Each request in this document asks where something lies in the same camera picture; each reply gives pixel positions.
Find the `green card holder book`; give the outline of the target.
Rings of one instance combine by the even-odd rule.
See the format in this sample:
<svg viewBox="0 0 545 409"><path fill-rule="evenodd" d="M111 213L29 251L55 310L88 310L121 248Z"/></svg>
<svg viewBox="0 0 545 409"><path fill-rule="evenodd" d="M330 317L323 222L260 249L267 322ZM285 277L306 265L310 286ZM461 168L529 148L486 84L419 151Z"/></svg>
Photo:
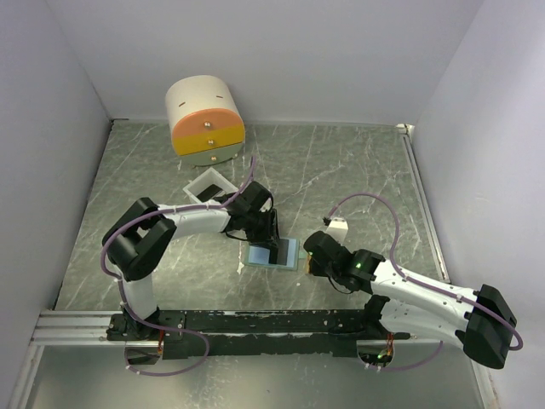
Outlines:
<svg viewBox="0 0 545 409"><path fill-rule="evenodd" d="M301 249L300 242L298 239L293 239L293 238L281 238L281 239L288 239L290 241L288 264L286 266L270 264L268 261L270 250L256 246L256 245L248 246L245 264L254 266L254 267L297 270L299 261L302 261L305 258L306 253Z"/></svg>

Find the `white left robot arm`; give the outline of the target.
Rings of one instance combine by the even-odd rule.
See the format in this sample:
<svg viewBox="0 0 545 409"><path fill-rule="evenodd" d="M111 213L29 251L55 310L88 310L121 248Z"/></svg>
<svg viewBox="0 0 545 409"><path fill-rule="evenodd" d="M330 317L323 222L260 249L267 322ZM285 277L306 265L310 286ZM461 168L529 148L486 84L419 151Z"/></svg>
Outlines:
<svg viewBox="0 0 545 409"><path fill-rule="evenodd" d="M152 273L174 239L203 233L244 233L242 241L268 252L275 263L282 254L278 214L272 194L256 181L206 202L158 205L148 197L135 201L102 239L100 266L114 278L122 296L126 328L140 340L162 329L152 288Z"/></svg>

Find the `white card tray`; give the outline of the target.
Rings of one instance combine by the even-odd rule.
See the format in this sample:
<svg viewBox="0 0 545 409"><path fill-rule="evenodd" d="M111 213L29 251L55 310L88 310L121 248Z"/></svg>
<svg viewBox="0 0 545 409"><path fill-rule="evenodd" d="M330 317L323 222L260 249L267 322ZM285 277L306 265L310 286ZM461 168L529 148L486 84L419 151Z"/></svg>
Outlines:
<svg viewBox="0 0 545 409"><path fill-rule="evenodd" d="M201 204L225 194L236 193L238 189L226 177L213 168L183 187L183 192L194 204Z"/></svg>

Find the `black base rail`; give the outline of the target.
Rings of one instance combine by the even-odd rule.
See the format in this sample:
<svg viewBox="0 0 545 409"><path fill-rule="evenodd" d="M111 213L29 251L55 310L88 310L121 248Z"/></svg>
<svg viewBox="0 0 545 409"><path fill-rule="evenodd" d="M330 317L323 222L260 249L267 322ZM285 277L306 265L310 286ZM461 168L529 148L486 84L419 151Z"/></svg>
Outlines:
<svg viewBox="0 0 545 409"><path fill-rule="evenodd" d="M222 311L160 310L159 324L176 331L157 331L140 339L123 334L123 313L114 314L106 339L162 343L163 357L178 360L202 356L261 354L330 354L352 358L358 341L386 341L381 324L389 299L374 295L362 309Z"/></svg>

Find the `orange credit card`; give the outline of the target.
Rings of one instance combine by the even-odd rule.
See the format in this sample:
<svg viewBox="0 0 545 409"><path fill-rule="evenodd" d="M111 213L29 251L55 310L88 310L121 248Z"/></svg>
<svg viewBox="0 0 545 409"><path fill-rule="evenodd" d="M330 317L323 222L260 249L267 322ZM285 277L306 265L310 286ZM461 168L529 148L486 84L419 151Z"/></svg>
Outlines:
<svg viewBox="0 0 545 409"><path fill-rule="evenodd" d="M307 255L306 261L305 261L305 273L306 274L312 274L311 264L312 264L312 257Z"/></svg>

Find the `round mini drawer cabinet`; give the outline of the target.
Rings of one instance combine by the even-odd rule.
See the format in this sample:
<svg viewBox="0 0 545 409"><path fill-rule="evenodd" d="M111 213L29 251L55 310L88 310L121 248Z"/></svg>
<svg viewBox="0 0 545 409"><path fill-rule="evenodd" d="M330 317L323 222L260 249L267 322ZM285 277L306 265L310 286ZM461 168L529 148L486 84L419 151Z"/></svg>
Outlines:
<svg viewBox="0 0 545 409"><path fill-rule="evenodd" d="M168 89L165 107L172 146L184 163L208 166L238 156L244 121L223 80L210 75L183 78Z"/></svg>

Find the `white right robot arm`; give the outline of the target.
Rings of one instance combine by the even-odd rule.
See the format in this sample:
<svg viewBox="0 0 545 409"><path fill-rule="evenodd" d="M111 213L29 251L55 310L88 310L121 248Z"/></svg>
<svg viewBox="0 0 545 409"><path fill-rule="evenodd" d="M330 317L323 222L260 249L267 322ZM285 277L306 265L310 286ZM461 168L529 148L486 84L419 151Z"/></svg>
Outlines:
<svg viewBox="0 0 545 409"><path fill-rule="evenodd" d="M473 290L398 272L384 256L365 249L350 251L322 231L313 233L303 248L310 274L349 291L386 298L383 310L374 309L361 319L367 337L409 333L455 345L482 366L505 366L517 320L497 288L482 285Z"/></svg>

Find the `black credit card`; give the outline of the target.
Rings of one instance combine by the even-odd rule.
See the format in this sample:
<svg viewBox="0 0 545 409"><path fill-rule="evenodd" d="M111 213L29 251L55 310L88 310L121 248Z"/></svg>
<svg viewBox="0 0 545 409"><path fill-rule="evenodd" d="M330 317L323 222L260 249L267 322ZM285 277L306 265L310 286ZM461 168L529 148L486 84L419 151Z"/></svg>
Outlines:
<svg viewBox="0 0 545 409"><path fill-rule="evenodd" d="M288 264L289 248L290 241L288 239L280 239L269 252L269 263L286 266Z"/></svg>

